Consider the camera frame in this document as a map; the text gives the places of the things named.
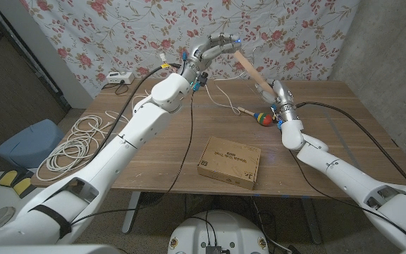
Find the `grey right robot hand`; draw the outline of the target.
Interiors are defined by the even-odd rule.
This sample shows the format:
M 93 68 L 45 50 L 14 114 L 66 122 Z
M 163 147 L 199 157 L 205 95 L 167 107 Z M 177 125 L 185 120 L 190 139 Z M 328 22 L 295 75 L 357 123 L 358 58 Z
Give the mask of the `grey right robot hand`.
M 265 85 L 255 85 L 262 99 L 266 103 L 274 105 L 276 107 L 275 111 L 284 121 L 298 120 L 293 95 L 288 87 L 279 80 L 268 79 L 267 83 L 268 88 L 271 88 L 273 92 L 266 90 Z

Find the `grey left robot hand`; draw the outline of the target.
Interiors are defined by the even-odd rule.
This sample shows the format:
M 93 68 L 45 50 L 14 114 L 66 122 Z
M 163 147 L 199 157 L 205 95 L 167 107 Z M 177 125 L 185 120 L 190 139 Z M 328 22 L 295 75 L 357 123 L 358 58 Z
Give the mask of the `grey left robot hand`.
M 189 83 L 194 82 L 201 72 L 208 69 L 217 56 L 235 53 L 241 48 L 241 45 L 238 35 L 230 35 L 223 32 L 197 38 L 196 45 L 187 56 L 182 77 Z

